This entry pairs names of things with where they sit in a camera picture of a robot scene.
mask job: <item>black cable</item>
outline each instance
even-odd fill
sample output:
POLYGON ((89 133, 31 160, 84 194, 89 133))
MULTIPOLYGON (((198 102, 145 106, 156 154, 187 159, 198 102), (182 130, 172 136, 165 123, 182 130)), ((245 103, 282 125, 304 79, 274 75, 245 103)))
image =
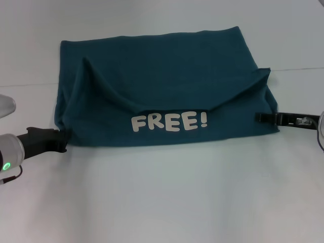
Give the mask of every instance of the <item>black cable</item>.
POLYGON ((0 185, 2 185, 2 184, 6 184, 6 183, 8 183, 8 182, 10 182, 10 181, 13 181, 13 180, 16 180, 18 177, 20 177, 21 174, 22 174, 22 167, 19 166, 19 168, 20 168, 20 173, 19 173, 18 176, 11 176, 11 177, 7 177, 7 178, 4 178, 4 179, 1 179, 1 180, 0 180, 0 185))
POLYGON ((18 176, 16 176, 16 179, 17 179, 18 177, 20 177, 20 176, 21 176, 21 174, 22 174, 22 166, 19 166, 19 168, 20 168, 20 173, 19 173, 19 175, 18 175, 18 176))
POLYGON ((319 129, 320 129, 320 128, 318 127, 317 122, 315 122, 314 119, 309 118, 309 117, 307 117, 307 119, 310 120, 310 121, 315 125, 315 127, 316 127, 316 132, 317 132, 317 142, 318 142, 320 148, 321 148, 321 149, 323 150, 323 152, 324 152, 324 148, 323 148, 323 146, 321 145, 321 143, 320 143, 320 141, 319 141, 319 129))

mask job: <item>white table surface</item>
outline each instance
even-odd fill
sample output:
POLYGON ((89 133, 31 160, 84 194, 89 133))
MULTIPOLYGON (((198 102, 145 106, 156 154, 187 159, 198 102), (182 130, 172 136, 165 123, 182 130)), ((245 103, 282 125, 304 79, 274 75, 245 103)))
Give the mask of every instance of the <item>white table surface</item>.
MULTIPOLYGON (((17 110, 0 119, 0 134, 55 127, 61 40, 239 26, 259 67, 321 68, 323 23, 317 0, 1 0, 0 94, 17 110)), ((273 71, 269 87, 281 112, 324 110, 324 69, 273 71)), ((0 187, 0 242, 324 242, 324 154, 315 131, 68 147, 23 168, 0 187)))

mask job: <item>teal cloth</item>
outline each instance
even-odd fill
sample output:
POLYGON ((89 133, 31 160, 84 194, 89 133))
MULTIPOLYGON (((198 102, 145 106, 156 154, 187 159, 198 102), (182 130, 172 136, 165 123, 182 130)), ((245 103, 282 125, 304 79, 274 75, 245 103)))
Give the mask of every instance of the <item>teal cloth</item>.
POLYGON ((255 121, 256 112, 277 111, 269 74, 238 27, 62 41, 55 123, 79 146, 271 134, 276 126, 255 121))

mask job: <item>robotic arm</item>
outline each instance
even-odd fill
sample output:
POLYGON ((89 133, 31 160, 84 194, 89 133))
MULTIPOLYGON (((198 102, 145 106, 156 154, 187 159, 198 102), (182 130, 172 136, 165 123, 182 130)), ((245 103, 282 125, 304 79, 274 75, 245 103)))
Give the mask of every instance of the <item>robotic arm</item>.
MULTIPOLYGON (((0 118, 15 110, 15 101, 8 96, 0 95, 0 118)), ((20 167, 22 173, 21 164, 25 159, 44 152, 64 153, 68 139, 69 133, 66 131, 40 128, 27 128, 27 133, 19 136, 0 135, 0 173, 15 167, 20 167)), ((0 185, 17 179, 21 173, 0 180, 0 185)))

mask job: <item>black clamp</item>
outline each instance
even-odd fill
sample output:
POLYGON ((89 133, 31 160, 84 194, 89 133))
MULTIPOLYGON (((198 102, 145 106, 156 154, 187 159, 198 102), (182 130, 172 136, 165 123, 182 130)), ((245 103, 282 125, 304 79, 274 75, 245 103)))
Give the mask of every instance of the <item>black clamp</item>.
POLYGON ((40 128, 27 128, 27 131, 27 134, 17 136, 25 150, 24 159, 48 151, 66 152, 65 148, 70 138, 69 132, 40 128))
POLYGON ((270 123, 277 126, 305 128, 317 130, 319 115, 294 114, 294 113, 256 113, 255 119, 260 123, 270 123))

